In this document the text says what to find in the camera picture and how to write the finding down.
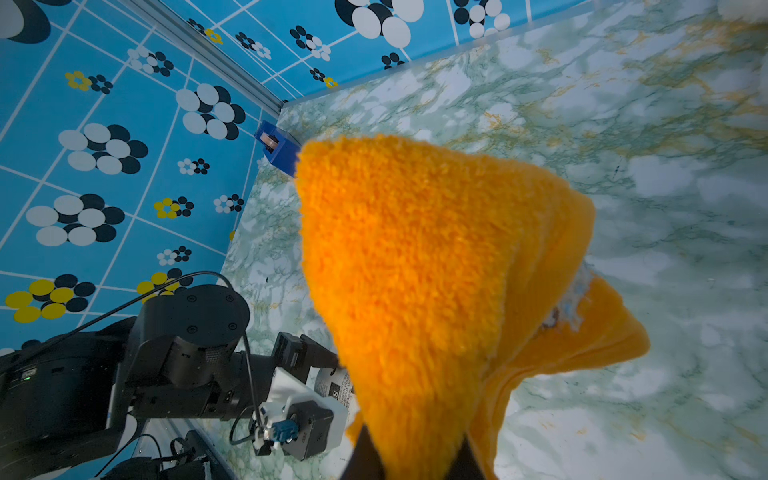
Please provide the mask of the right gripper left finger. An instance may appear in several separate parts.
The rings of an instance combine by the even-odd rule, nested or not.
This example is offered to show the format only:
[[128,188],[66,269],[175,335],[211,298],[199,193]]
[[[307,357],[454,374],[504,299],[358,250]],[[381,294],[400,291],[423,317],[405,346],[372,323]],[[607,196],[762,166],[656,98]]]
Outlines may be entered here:
[[366,426],[357,439],[341,480],[383,480],[384,467]]

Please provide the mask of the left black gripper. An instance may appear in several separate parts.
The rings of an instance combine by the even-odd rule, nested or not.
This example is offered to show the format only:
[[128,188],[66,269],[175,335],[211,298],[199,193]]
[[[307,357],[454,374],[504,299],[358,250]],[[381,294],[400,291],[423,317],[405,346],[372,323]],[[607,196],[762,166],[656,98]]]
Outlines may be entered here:
[[237,348],[250,321],[242,296],[200,285],[149,299],[135,317],[110,325],[122,342],[109,412],[114,420],[231,420],[266,400],[276,368],[305,382],[338,357],[306,335],[281,332],[268,355]]

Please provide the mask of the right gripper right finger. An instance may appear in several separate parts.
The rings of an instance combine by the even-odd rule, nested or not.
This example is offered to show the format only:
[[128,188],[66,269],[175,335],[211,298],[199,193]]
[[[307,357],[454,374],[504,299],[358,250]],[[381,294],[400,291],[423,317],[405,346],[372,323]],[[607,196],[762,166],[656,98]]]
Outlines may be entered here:
[[482,468],[476,460],[469,438],[464,437],[445,480],[485,480]]

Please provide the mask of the newspaper print eyeglass case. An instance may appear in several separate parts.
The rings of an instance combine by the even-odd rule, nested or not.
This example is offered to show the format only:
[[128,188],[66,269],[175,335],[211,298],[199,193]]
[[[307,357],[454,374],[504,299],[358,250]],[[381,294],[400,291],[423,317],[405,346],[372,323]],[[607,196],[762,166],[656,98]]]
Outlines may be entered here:
[[331,397],[344,406],[349,406],[355,395],[348,371],[343,368],[320,369],[315,380],[314,390],[319,395]]

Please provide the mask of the orange cloth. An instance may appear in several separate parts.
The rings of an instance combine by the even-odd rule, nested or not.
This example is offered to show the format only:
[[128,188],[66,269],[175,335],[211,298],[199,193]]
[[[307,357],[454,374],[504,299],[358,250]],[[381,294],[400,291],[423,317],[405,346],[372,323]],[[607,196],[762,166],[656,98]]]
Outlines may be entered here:
[[395,137],[299,154],[303,272],[384,479],[444,479],[465,436],[485,479],[525,379],[645,355],[586,264],[596,210],[544,168]]

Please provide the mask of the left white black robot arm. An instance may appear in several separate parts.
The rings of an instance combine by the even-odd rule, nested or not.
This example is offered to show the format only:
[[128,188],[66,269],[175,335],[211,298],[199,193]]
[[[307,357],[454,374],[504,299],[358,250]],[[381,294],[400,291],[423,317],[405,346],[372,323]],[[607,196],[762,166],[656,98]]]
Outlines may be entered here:
[[149,299],[99,331],[29,343],[1,359],[1,475],[31,479],[116,452],[128,418],[247,419],[261,455],[337,447],[347,408],[307,383],[337,356],[280,333],[268,355],[237,350],[246,301],[221,285]]

